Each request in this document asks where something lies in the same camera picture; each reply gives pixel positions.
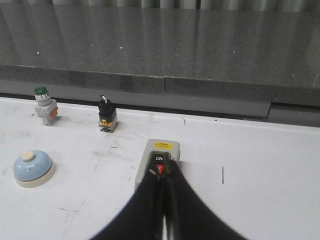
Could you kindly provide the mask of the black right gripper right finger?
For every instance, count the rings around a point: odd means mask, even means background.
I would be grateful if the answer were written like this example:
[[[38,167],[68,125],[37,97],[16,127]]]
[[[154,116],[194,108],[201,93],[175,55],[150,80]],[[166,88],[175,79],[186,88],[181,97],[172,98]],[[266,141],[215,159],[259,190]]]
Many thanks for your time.
[[[244,240],[215,215],[189,185],[177,163],[164,164],[164,212],[169,240]]]

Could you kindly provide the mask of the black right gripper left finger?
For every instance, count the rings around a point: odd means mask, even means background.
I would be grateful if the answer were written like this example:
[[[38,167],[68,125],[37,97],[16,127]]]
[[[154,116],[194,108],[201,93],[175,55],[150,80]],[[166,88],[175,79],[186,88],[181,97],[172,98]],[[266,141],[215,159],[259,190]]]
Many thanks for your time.
[[[157,167],[149,166],[125,207],[93,239],[161,240],[164,193],[164,182]]]

